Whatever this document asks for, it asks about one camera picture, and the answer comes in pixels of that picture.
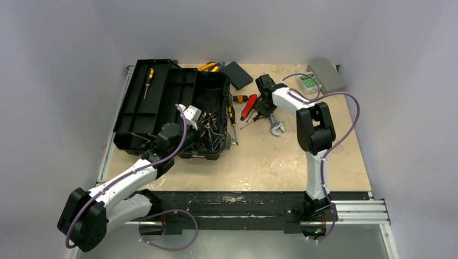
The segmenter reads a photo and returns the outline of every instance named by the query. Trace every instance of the red tool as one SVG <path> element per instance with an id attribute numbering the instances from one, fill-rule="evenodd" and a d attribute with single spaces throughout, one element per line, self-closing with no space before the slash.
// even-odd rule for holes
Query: red tool
<path id="1" fill-rule="evenodd" d="M 240 117 L 240 120 L 245 120 L 250 111 L 253 109 L 254 104 L 256 103 L 256 99 L 258 98 L 257 94 L 252 94 L 250 97 L 248 97 L 248 101 L 246 102 L 246 106 L 244 110 L 242 111 L 242 116 Z"/>

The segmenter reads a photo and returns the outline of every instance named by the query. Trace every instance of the toolbox tray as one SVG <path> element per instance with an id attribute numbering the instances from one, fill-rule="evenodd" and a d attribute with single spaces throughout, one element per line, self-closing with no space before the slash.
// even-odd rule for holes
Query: toolbox tray
<path id="1" fill-rule="evenodd" d="M 154 69 L 154 75 L 143 99 L 150 68 Z M 223 73 L 184 69 L 170 59 L 138 60 L 113 129 L 114 144 L 129 154 L 141 155 L 164 124 L 183 125 L 175 104 L 193 105 L 202 112 L 213 112 L 216 108 L 218 133 L 228 137 L 213 151 L 199 153 L 187 149 L 179 156 L 218 159 L 223 150 L 230 148 L 226 114 L 229 85 L 229 78 Z"/>

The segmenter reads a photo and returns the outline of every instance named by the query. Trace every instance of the wall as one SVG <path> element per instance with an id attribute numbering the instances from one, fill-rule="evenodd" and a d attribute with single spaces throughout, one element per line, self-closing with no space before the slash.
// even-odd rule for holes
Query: wall
<path id="1" fill-rule="evenodd" d="M 340 64 L 375 0 L 94 0 L 121 57 Z"/>
<path id="2" fill-rule="evenodd" d="M 87 0 L 1 1 L 0 60 L 0 257 L 65 258 L 57 221 L 94 185 L 125 68 Z"/>
<path id="3" fill-rule="evenodd" d="M 378 0 L 341 67 L 402 258 L 458 253 L 457 24 L 456 1 Z"/>

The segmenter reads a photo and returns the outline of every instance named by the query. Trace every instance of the black case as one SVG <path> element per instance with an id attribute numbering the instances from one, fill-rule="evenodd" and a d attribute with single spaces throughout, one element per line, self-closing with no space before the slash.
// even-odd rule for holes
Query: black case
<path id="1" fill-rule="evenodd" d="M 145 93 L 147 71 L 153 68 L 151 85 Z M 162 126 L 168 122 L 183 125 L 175 104 L 193 105 L 206 112 L 216 108 L 219 133 L 227 135 L 215 151 L 198 153 L 185 150 L 181 158 L 206 158 L 216 160 L 220 153 L 230 148 L 227 134 L 227 102 L 230 81 L 218 72 L 199 72 L 183 69 L 170 59 L 138 60 L 127 88 L 113 132 L 114 144 L 129 154 L 145 153 Z"/>

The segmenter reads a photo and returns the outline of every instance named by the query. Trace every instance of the toolbox compartment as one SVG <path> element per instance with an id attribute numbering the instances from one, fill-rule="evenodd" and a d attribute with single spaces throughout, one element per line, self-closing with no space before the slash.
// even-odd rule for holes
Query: toolbox compartment
<path id="1" fill-rule="evenodd" d="M 153 80 L 145 93 L 146 73 L 154 69 Z M 217 109 L 218 133 L 227 135 L 226 107 L 229 79 L 223 73 L 202 73 L 195 68 L 184 69 L 170 59 L 138 60 L 118 113 L 113 132 L 114 144 L 129 154 L 145 153 L 162 126 L 168 122 L 182 125 L 175 104 L 194 105 L 205 111 Z M 231 137 L 218 143 L 207 153 L 191 149 L 182 151 L 182 158 L 215 160 L 230 147 Z"/>

